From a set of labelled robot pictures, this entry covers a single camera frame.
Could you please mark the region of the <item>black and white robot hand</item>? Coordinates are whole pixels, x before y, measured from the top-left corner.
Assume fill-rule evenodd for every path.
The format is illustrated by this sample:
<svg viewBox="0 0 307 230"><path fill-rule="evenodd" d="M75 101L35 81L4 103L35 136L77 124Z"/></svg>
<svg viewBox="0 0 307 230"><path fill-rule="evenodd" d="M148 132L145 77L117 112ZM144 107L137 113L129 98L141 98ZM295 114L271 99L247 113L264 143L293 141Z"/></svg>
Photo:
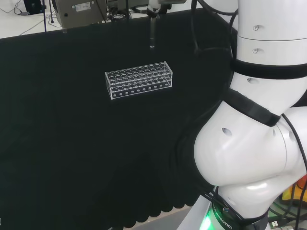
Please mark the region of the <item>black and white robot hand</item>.
<svg viewBox="0 0 307 230"><path fill-rule="evenodd" d="M149 0L146 13L150 18L155 18L159 14L162 6L171 4L183 4L185 2L186 0Z"/></svg>

